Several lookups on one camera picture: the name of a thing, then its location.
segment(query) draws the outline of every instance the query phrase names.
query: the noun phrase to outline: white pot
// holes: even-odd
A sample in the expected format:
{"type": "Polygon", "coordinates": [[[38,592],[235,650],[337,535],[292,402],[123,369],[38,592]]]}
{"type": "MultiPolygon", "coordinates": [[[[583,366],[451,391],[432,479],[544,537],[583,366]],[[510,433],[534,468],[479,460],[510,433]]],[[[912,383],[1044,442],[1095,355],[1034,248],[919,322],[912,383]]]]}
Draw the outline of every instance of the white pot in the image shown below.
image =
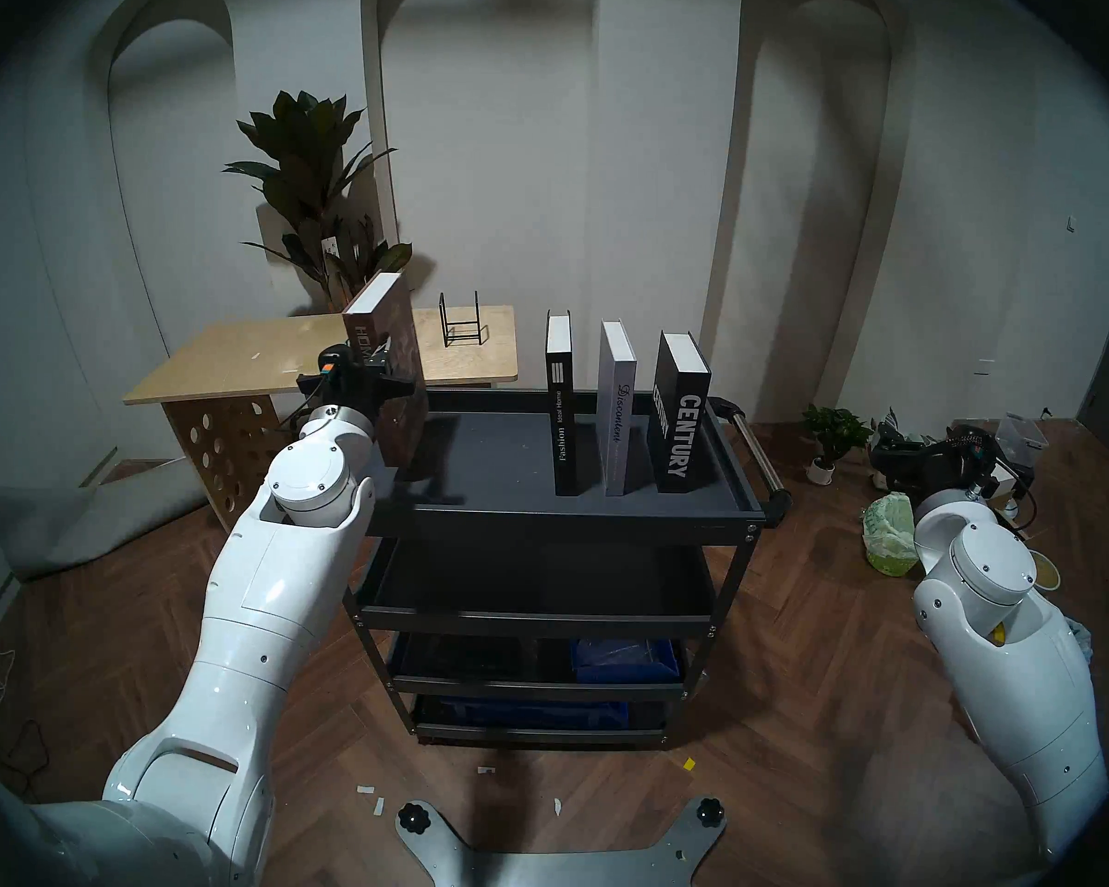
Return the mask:
{"type": "Polygon", "coordinates": [[[810,482],[816,482],[817,486],[830,486],[834,482],[834,468],[818,467],[817,458],[814,458],[810,461],[808,468],[805,469],[805,476],[808,477],[810,482]]]}

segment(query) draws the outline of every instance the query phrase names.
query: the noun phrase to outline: wooden floor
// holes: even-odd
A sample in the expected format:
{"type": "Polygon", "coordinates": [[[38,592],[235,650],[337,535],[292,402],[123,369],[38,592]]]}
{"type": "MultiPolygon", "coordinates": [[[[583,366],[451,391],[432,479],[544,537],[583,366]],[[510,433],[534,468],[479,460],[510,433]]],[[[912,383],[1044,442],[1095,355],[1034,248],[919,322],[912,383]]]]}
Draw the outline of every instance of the wooden floor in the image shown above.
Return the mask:
{"type": "MultiPolygon", "coordinates": [[[[643,847],[704,793],[720,796],[730,826],[701,886],[989,883],[1028,870],[1034,845],[1015,789],[954,718],[937,654],[912,620],[913,583],[863,559],[858,516],[877,495],[867,470],[844,463],[832,488],[814,488],[803,479],[814,450],[797,430],[762,435],[796,502],[764,534],[682,744],[419,746],[338,612],[279,722],[263,883],[429,885],[394,830],[409,798],[439,807],[478,848],[549,852],[643,847]],[[358,784],[376,786],[385,816],[358,784]]],[[[1092,631],[1109,767],[1109,452],[1074,424],[1047,435],[1031,546],[1061,569],[1055,602],[1092,631]]],[[[24,718],[40,723],[50,752],[40,801],[99,797],[115,758],[172,707],[223,539],[202,509],[22,591],[0,629],[0,646],[17,649],[0,746],[24,718]]],[[[715,577],[728,559],[709,552],[715,577]]],[[[35,748],[27,737],[13,759],[31,765],[35,748]]]]}

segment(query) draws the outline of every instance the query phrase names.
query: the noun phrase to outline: black knob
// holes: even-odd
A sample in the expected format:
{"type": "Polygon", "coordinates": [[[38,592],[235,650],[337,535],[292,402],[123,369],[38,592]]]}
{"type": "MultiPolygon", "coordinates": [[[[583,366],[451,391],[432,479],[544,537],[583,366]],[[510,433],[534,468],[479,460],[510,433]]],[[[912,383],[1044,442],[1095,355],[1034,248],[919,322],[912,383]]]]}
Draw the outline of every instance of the black knob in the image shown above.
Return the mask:
{"type": "Polygon", "coordinates": [[[424,830],[431,826],[431,815],[427,813],[427,807],[420,807],[418,804],[404,804],[403,809],[398,812],[398,824],[407,833],[421,836],[424,830]]]}
{"type": "Polygon", "coordinates": [[[702,798],[699,803],[699,819],[703,826],[719,826],[723,823],[723,805],[718,798],[702,798]]]}

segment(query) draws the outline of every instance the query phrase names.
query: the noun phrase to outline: cart handle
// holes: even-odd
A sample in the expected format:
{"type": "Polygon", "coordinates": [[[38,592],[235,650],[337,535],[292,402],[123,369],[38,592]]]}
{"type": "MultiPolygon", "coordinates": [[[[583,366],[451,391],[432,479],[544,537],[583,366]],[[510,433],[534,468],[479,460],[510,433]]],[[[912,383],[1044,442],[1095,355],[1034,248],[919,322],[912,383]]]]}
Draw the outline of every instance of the cart handle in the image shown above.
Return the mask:
{"type": "Polygon", "coordinates": [[[724,418],[734,426],[735,431],[739,432],[741,439],[747,446],[752,455],[752,460],[755,461],[755,469],[760,471],[760,477],[764,480],[764,486],[769,488],[767,507],[764,509],[766,518],[764,527],[777,527],[784,520],[784,516],[787,514],[788,509],[793,507],[793,493],[790,493],[784,488],[784,483],[781,482],[781,475],[776,472],[776,468],[772,466],[772,461],[765,455],[764,448],[760,447],[760,441],[757,441],[755,435],[747,427],[744,410],[741,410],[730,399],[724,399],[723,397],[711,397],[710,402],[715,416],[719,416],[721,419],[724,418]]]}

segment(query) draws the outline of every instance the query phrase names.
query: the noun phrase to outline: book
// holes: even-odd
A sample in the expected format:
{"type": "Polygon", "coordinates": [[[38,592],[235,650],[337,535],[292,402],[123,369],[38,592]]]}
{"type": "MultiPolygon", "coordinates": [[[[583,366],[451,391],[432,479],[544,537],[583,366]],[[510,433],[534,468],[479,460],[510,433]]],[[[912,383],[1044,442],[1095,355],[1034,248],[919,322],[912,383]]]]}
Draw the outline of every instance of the book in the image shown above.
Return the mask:
{"type": "Polygon", "coordinates": [[[637,387],[637,356],[620,320],[604,320],[599,329],[599,381],[596,397],[596,438],[604,495],[623,496],[628,471],[632,388],[637,387]]]}
{"type": "Polygon", "coordinates": [[[415,383],[410,396],[388,399],[381,405],[374,426],[381,461],[387,467],[406,467],[415,457],[415,448],[424,436],[424,422],[427,422],[427,386],[407,282],[398,273],[378,273],[345,306],[342,319],[349,346],[363,360],[389,338],[386,371],[415,383]]]}
{"type": "Polygon", "coordinates": [[[690,334],[662,333],[652,376],[649,458],[661,492],[689,492],[698,479],[698,425],[711,369],[690,334]]]}
{"type": "Polygon", "coordinates": [[[571,313],[546,314],[546,398],[551,415],[554,495],[579,492],[574,469],[574,388],[571,380],[571,313]]]}

